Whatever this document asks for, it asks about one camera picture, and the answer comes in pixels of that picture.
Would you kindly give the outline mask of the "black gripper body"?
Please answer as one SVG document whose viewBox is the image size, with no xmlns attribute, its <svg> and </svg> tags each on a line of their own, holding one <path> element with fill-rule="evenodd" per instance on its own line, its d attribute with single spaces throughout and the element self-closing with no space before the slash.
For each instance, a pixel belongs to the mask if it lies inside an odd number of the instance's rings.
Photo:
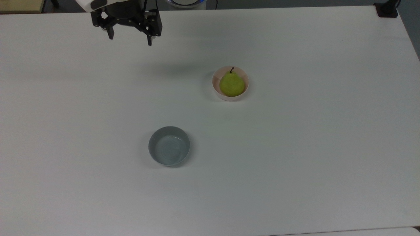
<svg viewBox="0 0 420 236">
<path fill-rule="evenodd" d="M 93 26 L 106 31 L 107 27 L 123 25 L 136 28 L 146 36 L 161 36 L 162 22 L 158 8 L 146 10 L 146 0 L 126 0 L 111 3 L 108 0 L 91 2 Z"/>
</svg>

